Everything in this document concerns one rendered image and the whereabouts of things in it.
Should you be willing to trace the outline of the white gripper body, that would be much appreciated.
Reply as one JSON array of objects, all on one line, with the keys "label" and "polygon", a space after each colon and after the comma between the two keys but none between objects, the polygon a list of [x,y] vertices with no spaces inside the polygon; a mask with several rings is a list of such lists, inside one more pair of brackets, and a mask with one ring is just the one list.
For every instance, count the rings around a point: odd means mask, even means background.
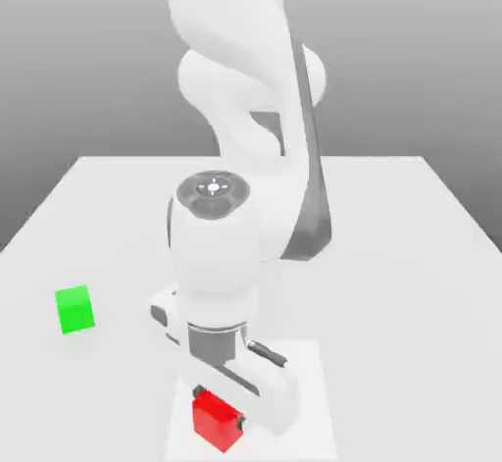
[{"label": "white gripper body", "polygon": [[299,381],[286,356],[248,337],[245,329],[167,334],[175,372],[192,388],[201,385],[240,411],[249,423],[279,436],[298,417]]}]

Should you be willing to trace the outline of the small red cube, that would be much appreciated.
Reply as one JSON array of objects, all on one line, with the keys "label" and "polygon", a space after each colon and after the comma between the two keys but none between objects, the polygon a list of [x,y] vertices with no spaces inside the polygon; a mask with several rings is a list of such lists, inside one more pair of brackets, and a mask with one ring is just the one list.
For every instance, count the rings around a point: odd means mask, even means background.
[{"label": "small red cube", "polygon": [[222,453],[226,453],[242,436],[236,419],[244,415],[208,389],[193,397],[193,429]]}]

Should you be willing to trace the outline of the small green cube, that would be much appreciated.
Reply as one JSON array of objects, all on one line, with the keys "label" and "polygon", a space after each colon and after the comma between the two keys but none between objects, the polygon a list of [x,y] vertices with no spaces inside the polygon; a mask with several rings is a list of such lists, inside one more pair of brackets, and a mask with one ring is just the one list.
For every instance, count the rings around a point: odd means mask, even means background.
[{"label": "small green cube", "polygon": [[55,302],[63,334],[79,332],[95,326],[93,308],[86,285],[57,290]]}]

